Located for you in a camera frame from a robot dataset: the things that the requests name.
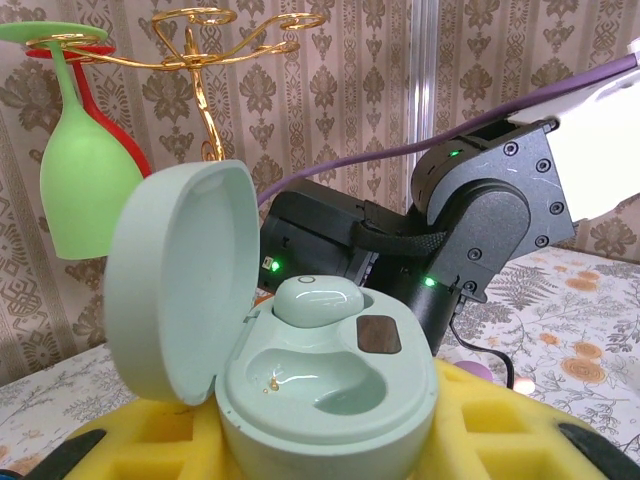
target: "earbud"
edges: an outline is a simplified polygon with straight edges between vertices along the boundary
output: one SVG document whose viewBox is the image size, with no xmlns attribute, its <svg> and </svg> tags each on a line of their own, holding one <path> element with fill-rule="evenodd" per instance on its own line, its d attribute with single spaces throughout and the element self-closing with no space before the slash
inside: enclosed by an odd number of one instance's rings
<svg viewBox="0 0 640 480">
<path fill-rule="evenodd" d="M 364 310 L 364 295 L 351 280 L 329 275 L 292 277 L 280 284 L 273 313 L 299 328 L 339 322 Z"/>
</svg>

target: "damask wallpaper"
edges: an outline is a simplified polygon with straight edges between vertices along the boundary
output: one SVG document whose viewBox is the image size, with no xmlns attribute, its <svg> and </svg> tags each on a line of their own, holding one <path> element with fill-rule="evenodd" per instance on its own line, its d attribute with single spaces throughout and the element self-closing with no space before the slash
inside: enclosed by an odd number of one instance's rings
<svg viewBox="0 0 640 480">
<path fill-rule="evenodd" d="M 640 7 L 638 0 L 440 0 L 438 25 L 439 133 L 625 55 L 627 44 L 640 37 Z M 597 195 L 603 187 L 612 186 L 585 188 Z M 639 237 L 635 196 L 581 222 L 577 236 L 562 246 L 640 262 Z"/>
<path fill-rule="evenodd" d="M 246 162 L 258 192 L 316 163 L 405 141 L 405 0 L 0 0 L 0 22 L 93 25 L 109 33 L 117 55 L 158 62 L 169 52 L 151 30 L 151 17 L 193 6 L 238 13 L 230 25 L 195 29 L 201 50 L 211 52 L 228 50 L 279 13 L 321 13 L 327 20 L 298 33 L 272 27 L 259 37 L 275 44 L 284 35 L 300 42 L 298 52 L 203 71 L 227 157 Z M 178 48 L 185 24 L 167 24 Z M 61 95 L 51 61 L 28 58 L 18 45 L 1 48 L 0 385 L 104 341 L 105 266 L 105 259 L 66 262 L 54 254 L 38 179 Z M 86 71 L 98 106 L 135 139 L 154 171 L 199 161 L 206 131 L 187 72 L 108 64 Z M 394 159 L 316 180 L 400 209 L 405 177 L 401 159 Z"/>
</svg>

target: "table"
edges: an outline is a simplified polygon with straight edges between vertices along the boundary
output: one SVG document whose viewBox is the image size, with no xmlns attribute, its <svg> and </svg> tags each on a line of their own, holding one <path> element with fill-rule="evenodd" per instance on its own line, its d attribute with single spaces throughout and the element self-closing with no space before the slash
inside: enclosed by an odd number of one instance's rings
<svg viewBox="0 0 640 480">
<path fill-rule="evenodd" d="M 546 248 L 510 262 L 484 305 L 456 320 L 465 340 L 508 353 L 533 398 L 588 423 L 640 464 L 640 266 Z M 500 360 L 458 346 L 439 356 Z M 26 473 L 71 432 L 132 401 L 102 345 L 0 388 L 0 468 Z"/>
</svg>

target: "screw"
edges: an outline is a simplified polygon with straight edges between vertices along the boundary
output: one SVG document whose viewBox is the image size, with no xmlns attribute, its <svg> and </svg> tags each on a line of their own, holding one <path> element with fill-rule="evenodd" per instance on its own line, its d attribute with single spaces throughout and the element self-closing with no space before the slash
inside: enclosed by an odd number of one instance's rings
<svg viewBox="0 0 640 480">
<path fill-rule="evenodd" d="M 509 142 L 504 146 L 504 154 L 507 157 L 513 157 L 518 153 L 518 144 L 516 142 Z"/>
<path fill-rule="evenodd" d="M 468 292 L 475 292 L 476 288 L 478 288 L 478 286 L 476 285 L 476 282 L 465 282 L 465 284 L 462 286 L 462 288 Z"/>
<path fill-rule="evenodd" d="M 536 170 L 538 170 L 540 173 L 548 172 L 549 170 L 551 170 L 551 162 L 546 158 L 538 160 L 538 163 L 536 164 Z"/>
<path fill-rule="evenodd" d="M 564 205 L 562 202 L 553 202 L 549 207 L 549 212 L 551 212 L 551 215 L 560 215 L 564 212 Z"/>
<path fill-rule="evenodd" d="M 475 262 L 476 260 L 480 260 L 481 257 L 482 257 L 482 251 L 479 248 L 472 248 L 467 252 L 467 258 L 472 262 Z"/>
<path fill-rule="evenodd" d="M 540 235 L 538 238 L 536 238 L 536 247 L 543 248 L 547 245 L 549 245 L 549 237 Z"/>
</svg>

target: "black cable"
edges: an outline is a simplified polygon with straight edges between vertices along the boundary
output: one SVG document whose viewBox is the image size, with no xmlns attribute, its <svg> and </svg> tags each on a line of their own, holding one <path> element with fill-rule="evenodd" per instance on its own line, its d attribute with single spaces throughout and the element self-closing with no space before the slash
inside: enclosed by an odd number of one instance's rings
<svg viewBox="0 0 640 480">
<path fill-rule="evenodd" d="M 507 388 L 510 390 L 513 390 L 513 385 L 516 380 L 516 372 L 515 372 L 515 368 L 513 367 L 513 362 L 511 361 L 509 356 L 506 353 L 500 352 L 498 350 L 491 350 L 490 348 L 477 347 L 468 342 L 465 342 L 462 338 L 460 338 L 460 335 L 458 335 L 456 328 L 453 326 L 453 322 L 455 318 L 456 318 L 455 315 L 451 318 L 451 322 L 449 323 L 449 328 L 451 328 L 451 333 L 453 333 L 453 336 L 456 337 L 456 340 L 458 341 L 458 343 L 462 345 L 464 348 L 466 348 L 467 350 L 471 350 L 473 352 L 490 353 L 491 355 L 495 355 L 500 360 L 502 360 L 504 362 L 505 367 L 507 367 Z"/>
</svg>

